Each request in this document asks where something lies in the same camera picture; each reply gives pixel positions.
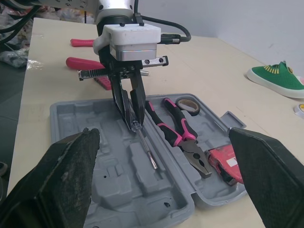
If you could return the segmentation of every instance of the roll of tape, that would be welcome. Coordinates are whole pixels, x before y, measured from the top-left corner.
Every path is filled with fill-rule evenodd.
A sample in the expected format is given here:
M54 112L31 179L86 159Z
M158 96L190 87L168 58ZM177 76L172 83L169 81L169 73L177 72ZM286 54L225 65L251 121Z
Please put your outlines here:
M299 104L294 107L294 113L304 119L304 104Z
M185 110L188 113L190 113L190 115L192 115L192 116L196 116L200 112L199 104L197 102L189 100L189 99L180 98L176 101L176 105L181 110Z

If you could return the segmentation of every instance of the white sole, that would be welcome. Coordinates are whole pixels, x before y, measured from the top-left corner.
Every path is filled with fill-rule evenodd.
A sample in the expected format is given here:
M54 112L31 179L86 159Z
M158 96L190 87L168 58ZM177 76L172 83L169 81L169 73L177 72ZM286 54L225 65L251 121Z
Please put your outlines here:
M264 86L266 88L269 88L278 94L281 94L283 96L291 97L291 98L304 98L304 89L301 90L293 90L293 89L286 89L283 87L280 87L276 84L273 84L271 82L268 82L267 80L259 77L257 74L255 74L252 69L248 70L247 77L250 81L253 81L261 86Z

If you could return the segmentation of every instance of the screwdriver shaft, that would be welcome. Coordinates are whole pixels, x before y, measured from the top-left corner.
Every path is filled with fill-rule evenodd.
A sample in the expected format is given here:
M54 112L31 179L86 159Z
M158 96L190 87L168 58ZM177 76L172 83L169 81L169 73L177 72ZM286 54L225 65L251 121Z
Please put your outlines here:
M147 144L147 142L146 142L146 140L145 140L145 138L144 138L143 132L141 131L141 129L138 129L138 130L137 130L137 133L138 133L140 139L142 140L143 146L144 146L144 148L145 148L147 154L149 155L149 158L150 158L150 161L151 161L151 163L152 163L153 168L154 168L154 169L157 169L156 162L154 161L154 159L153 159L153 157L152 157L151 151L150 151L149 146L148 146L148 144Z

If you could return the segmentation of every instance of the screwdriver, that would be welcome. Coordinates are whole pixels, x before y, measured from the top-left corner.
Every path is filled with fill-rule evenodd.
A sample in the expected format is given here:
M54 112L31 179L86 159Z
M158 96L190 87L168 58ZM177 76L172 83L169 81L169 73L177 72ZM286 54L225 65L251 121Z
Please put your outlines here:
M132 128L132 131L136 132L138 134L138 136L140 137L140 139L143 143L143 146L146 150L146 153L148 154L149 159L152 163L153 168L157 169L157 165L156 165L156 162L154 161L154 159L152 157L151 150L150 150L150 148L149 148L149 146L148 146L148 144L147 144L147 142L144 138L144 135L143 135L143 132L142 132L142 126L137 121L133 121L131 128Z

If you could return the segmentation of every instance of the white wall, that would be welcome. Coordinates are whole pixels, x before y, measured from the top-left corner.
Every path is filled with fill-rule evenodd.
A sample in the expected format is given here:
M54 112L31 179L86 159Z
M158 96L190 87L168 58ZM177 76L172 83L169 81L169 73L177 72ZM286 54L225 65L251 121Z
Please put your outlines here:
M218 37L265 64L286 60L297 75L304 76L303 0L139 2L145 16L180 23L193 35ZM162 30L177 31L166 26Z

